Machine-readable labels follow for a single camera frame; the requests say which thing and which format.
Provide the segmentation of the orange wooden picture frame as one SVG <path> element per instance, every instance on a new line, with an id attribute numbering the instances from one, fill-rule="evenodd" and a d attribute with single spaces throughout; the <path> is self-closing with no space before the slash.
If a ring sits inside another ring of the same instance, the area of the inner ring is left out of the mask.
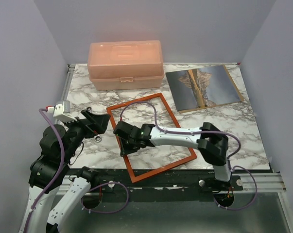
<path id="1" fill-rule="evenodd" d="M 112 128 L 115 129 L 115 127 L 116 127 L 116 123 L 115 123 L 115 120 L 114 120 L 114 117 L 113 117 L 113 114 L 112 114 L 113 110 L 119 109 L 119 108 L 122 108 L 122 107 L 126 107 L 131 103 L 135 103 L 135 102 L 138 102 L 138 101 L 151 100 L 151 99 L 154 99 L 154 98 L 160 98 L 161 99 L 161 101 L 162 101 L 163 105 L 165 106 L 168 114 L 170 115 L 170 118 L 172 119 L 174 125 L 177 128 L 181 128 L 181 126 L 179 125 L 176 117 L 174 116 L 170 106 L 166 102 L 166 100 L 165 100 L 164 96 L 162 95 L 162 93 L 149 95 L 149 96 L 146 96 L 146 97 L 142 97 L 142 98 L 139 98 L 139 99 L 135 99 L 135 100 L 131 100 L 131 101 L 128 101 L 128 102 L 124 102 L 124 103 L 121 103 L 121 104 L 117 104 L 117 105 L 107 107 L 106 108 L 107 113 L 111 115 L 110 122 L 111 122 Z M 131 167 L 131 164 L 130 164 L 130 161 L 129 161 L 128 157 L 123 156 L 123 160 L 125 162 L 125 165 L 126 165 L 126 168 L 127 168 L 127 171 L 128 171 L 128 174 L 129 174 L 129 177 L 130 177 L 132 183 L 136 183 L 136 182 L 145 180 L 147 178 L 150 178 L 150 177 L 152 177 L 154 175 L 157 175 L 157 174 L 163 173 L 165 171 L 168 171 L 168 170 L 170 170 L 172 168 L 175 168 L 177 166 L 183 165 L 183 164 L 185 164 L 187 162 L 191 162 L 191 161 L 195 160 L 197 158 L 197 155 L 194 152 L 194 150 L 189 148 L 189 152 L 190 152 L 189 157 L 186 157 L 184 159 L 178 160 L 178 161 L 170 163 L 168 165 L 159 167 L 157 169 L 150 170 L 150 171 L 148 171 L 146 173 L 143 173 L 143 174 L 137 175 L 137 176 L 135 175 L 134 170 Z"/>

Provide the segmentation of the landscape photo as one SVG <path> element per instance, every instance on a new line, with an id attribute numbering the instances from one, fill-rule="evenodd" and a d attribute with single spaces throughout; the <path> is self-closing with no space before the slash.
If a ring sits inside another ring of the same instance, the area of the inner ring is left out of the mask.
<path id="1" fill-rule="evenodd" d="M 166 78 L 180 113 L 244 101 L 224 65 L 167 72 Z"/>

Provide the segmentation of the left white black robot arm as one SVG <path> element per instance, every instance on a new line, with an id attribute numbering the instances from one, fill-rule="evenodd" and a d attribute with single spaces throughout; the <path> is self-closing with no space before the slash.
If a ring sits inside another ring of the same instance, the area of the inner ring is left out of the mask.
<path id="1" fill-rule="evenodd" d="M 49 126 L 39 143 L 41 155 L 30 167 L 29 197 L 19 232 L 58 233 L 78 200 L 87 191 L 95 191 L 99 184 L 94 173 L 84 167 L 69 191 L 52 207 L 69 172 L 70 160 L 84 139 L 105 133 L 110 115 L 96 115 L 82 110 L 84 118 L 79 119 L 55 107 L 42 108 L 39 112 Z"/>

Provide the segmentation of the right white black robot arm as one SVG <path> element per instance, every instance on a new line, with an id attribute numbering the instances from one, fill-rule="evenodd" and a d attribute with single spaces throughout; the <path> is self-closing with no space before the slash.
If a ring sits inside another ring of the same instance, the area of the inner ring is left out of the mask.
<path id="1" fill-rule="evenodd" d="M 232 184 L 228 165 L 227 135 L 213 124 L 205 122 L 200 128 L 167 128 L 143 124 L 140 128 L 120 121 L 114 128 L 120 139 L 121 156 L 132 154 L 145 147 L 179 146 L 200 152 L 205 162 L 213 166 L 214 184 L 226 190 Z"/>

